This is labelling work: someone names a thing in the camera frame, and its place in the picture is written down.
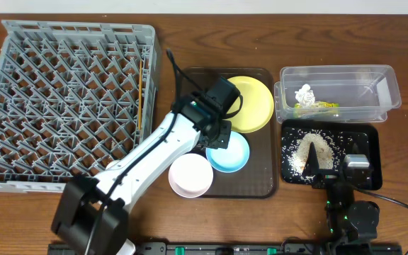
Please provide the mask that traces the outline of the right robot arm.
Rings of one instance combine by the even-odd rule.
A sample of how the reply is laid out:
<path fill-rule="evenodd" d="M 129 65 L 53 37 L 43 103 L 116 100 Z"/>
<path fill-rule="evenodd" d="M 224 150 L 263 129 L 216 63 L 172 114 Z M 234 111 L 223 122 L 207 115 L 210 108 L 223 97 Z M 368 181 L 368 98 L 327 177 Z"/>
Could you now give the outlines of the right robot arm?
<path fill-rule="evenodd" d="M 364 154 L 347 154 L 338 171 L 319 166 L 317 150 L 310 144 L 302 174 L 313 177 L 311 186 L 324 189 L 327 195 L 329 240 L 315 244 L 312 254 L 372 254 L 370 241 L 378 236 L 378 205 L 356 200 L 354 191 L 372 186 L 373 166 Z"/>

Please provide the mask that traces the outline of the light blue bowl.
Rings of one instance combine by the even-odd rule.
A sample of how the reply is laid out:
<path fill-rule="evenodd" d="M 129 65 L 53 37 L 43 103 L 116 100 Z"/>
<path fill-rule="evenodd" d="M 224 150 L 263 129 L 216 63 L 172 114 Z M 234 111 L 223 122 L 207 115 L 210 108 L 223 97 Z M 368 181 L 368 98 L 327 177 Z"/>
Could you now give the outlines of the light blue bowl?
<path fill-rule="evenodd" d="M 215 170 L 222 173 L 234 173 L 242 169 L 248 162 L 250 147 L 244 136 L 231 131 L 227 149 L 207 148 L 205 155 Z"/>

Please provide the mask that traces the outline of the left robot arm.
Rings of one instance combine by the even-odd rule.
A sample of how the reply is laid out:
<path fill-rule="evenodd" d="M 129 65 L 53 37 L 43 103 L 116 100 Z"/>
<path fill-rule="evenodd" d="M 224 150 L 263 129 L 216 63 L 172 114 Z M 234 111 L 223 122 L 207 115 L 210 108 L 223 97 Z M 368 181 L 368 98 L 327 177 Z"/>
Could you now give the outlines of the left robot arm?
<path fill-rule="evenodd" d="M 121 160 L 93 178 L 75 176 L 62 193 L 51 230 L 77 254 L 134 254 L 128 239 L 135 203 L 173 161 L 196 145 L 229 142 L 240 96 L 195 91 L 173 103 L 160 126 Z"/>

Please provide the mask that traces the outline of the wooden chopstick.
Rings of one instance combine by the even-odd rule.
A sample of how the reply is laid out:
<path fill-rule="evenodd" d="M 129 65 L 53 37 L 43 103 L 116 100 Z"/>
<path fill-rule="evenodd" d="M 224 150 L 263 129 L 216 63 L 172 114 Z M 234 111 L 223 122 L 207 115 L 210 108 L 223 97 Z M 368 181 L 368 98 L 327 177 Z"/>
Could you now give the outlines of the wooden chopstick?
<path fill-rule="evenodd" d="M 137 109 L 137 129 L 141 131 L 142 125 L 142 68 L 143 68 L 143 61 L 140 59 L 139 64 L 139 78 L 138 78 L 138 109 Z"/>

